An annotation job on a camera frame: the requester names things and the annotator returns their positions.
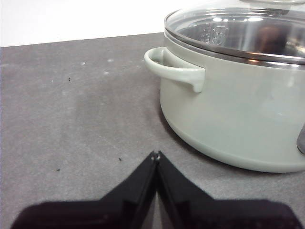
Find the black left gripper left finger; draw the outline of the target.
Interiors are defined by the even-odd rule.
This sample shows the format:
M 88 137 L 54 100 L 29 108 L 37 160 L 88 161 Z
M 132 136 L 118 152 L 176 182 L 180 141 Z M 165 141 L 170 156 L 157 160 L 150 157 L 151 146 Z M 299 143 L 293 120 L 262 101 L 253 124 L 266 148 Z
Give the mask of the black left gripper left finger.
M 158 153 L 151 152 L 99 200 L 44 202 L 26 207 L 13 229 L 139 229 L 156 193 Z

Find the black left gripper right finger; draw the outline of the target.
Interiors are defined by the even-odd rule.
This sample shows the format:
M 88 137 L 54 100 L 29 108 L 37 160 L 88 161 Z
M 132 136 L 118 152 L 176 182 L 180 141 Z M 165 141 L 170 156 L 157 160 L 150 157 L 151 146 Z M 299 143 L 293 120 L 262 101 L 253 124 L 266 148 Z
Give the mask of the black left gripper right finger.
M 214 199 L 159 151 L 158 193 L 176 229 L 297 229 L 291 208 L 267 199 Z

